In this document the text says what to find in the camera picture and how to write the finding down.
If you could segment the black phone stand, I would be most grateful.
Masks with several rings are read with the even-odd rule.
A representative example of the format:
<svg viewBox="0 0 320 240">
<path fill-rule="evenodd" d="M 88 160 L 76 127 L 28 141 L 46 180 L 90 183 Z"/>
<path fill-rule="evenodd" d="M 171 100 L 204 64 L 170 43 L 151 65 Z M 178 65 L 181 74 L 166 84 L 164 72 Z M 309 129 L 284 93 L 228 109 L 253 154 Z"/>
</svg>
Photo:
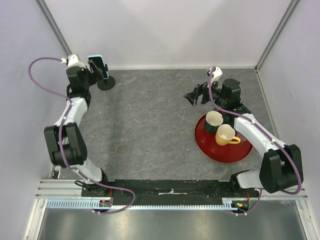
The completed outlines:
<svg viewBox="0 0 320 240">
<path fill-rule="evenodd" d="M 108 72 L 109 67 L 107 63 L 104 64 L 104 68 L 105 68 L 105 73 L 107 78 L 98 80 L 97 86 L 100 90 L 107 91 L 112 89 L 116 85 L 116 80 L 113 76 L 109 75 L 109 72 Z"/>
</svg>

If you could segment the phone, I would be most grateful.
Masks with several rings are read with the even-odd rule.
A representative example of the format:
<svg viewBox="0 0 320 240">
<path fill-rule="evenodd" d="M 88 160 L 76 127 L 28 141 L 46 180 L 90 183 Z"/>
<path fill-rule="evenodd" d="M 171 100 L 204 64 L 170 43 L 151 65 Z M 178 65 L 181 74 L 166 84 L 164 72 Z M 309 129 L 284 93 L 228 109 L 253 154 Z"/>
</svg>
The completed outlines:
<svg viewBox="0 0 320 240">
<path fill-rule="evenodd" d="M 99 54 L 88 56 L 88 60 L 93 62 L 94 67 L 103 75 L 103 78 L 107 78 L 105 72 L 105 61 L 103 57 Z"/>
</svg>

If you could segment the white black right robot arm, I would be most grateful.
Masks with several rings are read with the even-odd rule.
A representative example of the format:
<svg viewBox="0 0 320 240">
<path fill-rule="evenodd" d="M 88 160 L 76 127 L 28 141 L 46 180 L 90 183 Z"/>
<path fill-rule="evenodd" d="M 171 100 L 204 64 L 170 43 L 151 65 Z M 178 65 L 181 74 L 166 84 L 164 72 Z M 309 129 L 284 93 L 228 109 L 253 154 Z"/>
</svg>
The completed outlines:
<svg viewBox="0 0 320 240">
<path fill-rule="evenodd" d="M 285 144 L 269 133 L 241 102 L 239 81 L 229 78 L 218 87 L 213 83 L 197 84 L 184 94 L 193 106 L 213 103 L 214 110 L 196 123 L 194 137 L 201 152 L 214 161 L 232 164 L 244 160 L 256 149 L 262 158 L 259 170 L 245 170 L 231 176 L 229 191 L 235 197 L 247 189 L 264 189 L 268 193 L 296 195 L 304 180 L 302 155 L 295 144 Z"/>
</svg>

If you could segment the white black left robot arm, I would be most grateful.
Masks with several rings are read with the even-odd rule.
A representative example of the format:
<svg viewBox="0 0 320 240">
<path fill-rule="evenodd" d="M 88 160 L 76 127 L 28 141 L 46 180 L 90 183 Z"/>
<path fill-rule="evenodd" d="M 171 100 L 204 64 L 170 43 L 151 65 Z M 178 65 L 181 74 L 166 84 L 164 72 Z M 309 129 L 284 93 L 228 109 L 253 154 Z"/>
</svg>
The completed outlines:
<svg viewBox="0 0 320 240">
<path fill-rule="evenodd" d="M 75 184 L 93 196 L 104 197 L 110 192 L 105 172 L 88 158 L 88 150 L 79 124 L 91 103 L 90 86 L 98 85 L 108 90 L 108 80 L 115 79 L 108 73 L 108 65 L 101 55 L 88 57 L 88 66 L 76 54 L 66 60 L 69 84 L 66 88 L 66 107 L 59 120 L 44 129 L 49 157 L 54 166 L 69 169 L 81 177 Z"/>
</svg>

